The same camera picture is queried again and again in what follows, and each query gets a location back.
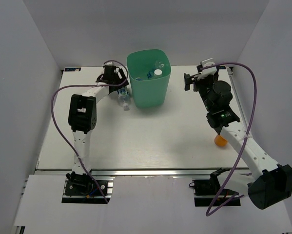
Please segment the bottle green blue label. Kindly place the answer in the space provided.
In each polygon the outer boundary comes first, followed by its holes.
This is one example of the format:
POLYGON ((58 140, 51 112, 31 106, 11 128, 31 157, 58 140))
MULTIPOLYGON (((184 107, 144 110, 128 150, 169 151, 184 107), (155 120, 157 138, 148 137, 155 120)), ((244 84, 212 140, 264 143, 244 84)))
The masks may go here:
POLYGON ((120 88, 117 90, 118 95, 118 103, 123 108, 124 111, 128 111, 130 109, 130 94, 127 87, 120 88))

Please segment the crushed bottle blue label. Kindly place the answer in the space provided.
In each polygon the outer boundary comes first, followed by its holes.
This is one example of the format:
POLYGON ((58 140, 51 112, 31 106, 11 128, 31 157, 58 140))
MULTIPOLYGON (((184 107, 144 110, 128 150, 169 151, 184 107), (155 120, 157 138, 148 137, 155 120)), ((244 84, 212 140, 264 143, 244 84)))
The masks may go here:
POLYGON ((154 70, 155 69, 160 69, 163 72, 164 68, 165 68, 165 64, 162 61, 157 60, 154 63, 154 65, 152 66, 152 68, 148 71, 147 79, 154 79, 155 78, 154 77, 154 70))

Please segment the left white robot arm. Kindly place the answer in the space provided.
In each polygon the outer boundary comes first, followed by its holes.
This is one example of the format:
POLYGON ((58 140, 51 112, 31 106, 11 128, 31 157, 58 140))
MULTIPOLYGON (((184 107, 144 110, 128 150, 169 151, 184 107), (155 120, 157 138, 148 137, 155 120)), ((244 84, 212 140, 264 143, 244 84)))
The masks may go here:
POLYGON ((74 165, 72 172, 86 175, 91 171, 90 139, 97 123, 97 104, 105 96, 129 84, 123 69, 109 61, 103 65, 103 73, 96 83, 82 94, 71 97, 68 124, 74 138, 74 165))

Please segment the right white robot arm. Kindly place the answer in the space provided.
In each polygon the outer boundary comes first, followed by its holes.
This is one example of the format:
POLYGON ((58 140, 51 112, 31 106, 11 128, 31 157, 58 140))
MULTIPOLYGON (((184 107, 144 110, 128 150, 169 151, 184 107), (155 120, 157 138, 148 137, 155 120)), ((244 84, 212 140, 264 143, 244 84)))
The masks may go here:
POLYGON ((207 121, 219 137, 226 140, 238 153, 250 170, 250 175, 220 168, 211 173, 208 189, 219 195, 225 190, 237 195, 248 196, 251 202, 263 210, 292 195, 292 167, 281 165, 271 158, 249 135, 238 117, 231 109, 233 99, 229 83, 218 80, 218 71, 205 76, 203 73, 184 75, 184 89, 190 86, 198 92, 207 110, 207 121))

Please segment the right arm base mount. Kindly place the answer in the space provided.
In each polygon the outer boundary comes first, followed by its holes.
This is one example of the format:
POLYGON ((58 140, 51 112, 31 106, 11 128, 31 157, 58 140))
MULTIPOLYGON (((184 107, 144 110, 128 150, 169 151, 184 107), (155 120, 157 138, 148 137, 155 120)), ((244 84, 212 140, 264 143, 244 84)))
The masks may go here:
MULTIPOLYGON (((228 172, 230 169, 228 168, 220 168, 215 172, 210 174, 210 178, 208 179, 195 179, 189 183, 189 188, 194 191, 194 202, 195 207, 208 207, 216 195, 217 191, 221 187, 219 184, 217 177, 222 175, 224 172, 228 172)), ((220 196, 216 199, 214 206, 218 207, 226 200, 228 200, 231 196, 233 196, 236 192, 224 189, 220 196)), ((241 206, 239 194, 237 194, 229 203, 225 206, 236 207, 241 206)))

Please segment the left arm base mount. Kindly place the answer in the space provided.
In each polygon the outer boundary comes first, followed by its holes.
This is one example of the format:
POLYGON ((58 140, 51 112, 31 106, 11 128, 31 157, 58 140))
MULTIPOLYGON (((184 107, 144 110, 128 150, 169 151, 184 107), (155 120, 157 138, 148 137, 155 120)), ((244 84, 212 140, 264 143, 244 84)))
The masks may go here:
POLYGON ((112 181, 97 179, 97 184, 87 175, 75 172, 65 175, 63 204, 106 204, 112 194, 112 181))

